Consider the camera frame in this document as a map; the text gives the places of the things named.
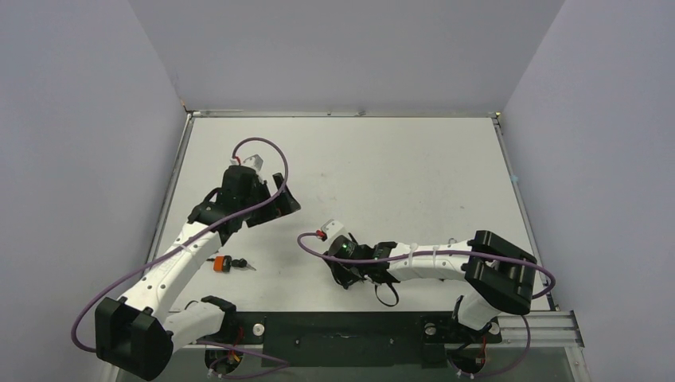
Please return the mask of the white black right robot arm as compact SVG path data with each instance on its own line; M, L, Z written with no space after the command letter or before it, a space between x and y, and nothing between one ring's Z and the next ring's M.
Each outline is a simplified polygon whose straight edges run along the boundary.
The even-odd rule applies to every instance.
M358 244L345 230L316 232L328 245L326 263L339 285L370 282L393 287L413 279L462 281L470 291L458 297L450 332L472 338L500 313L527 315L535 287L536 258L497 234L479 230L470 240L446 245L386 241Z

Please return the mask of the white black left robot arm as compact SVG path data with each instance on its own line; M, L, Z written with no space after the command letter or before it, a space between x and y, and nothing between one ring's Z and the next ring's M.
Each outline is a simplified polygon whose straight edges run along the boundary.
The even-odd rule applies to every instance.
M301 205L285 185L281 173L270 193L256 167L229 166L219 187L212 189L188 215L165 255L119 298L104 298L95 310L96 356L143 380L157 378L173 353L210 335L232 340L237 320L235 306L212 295L180 313L170 308L209 254L205 246L218 238L226 244L242 227L287 216Z

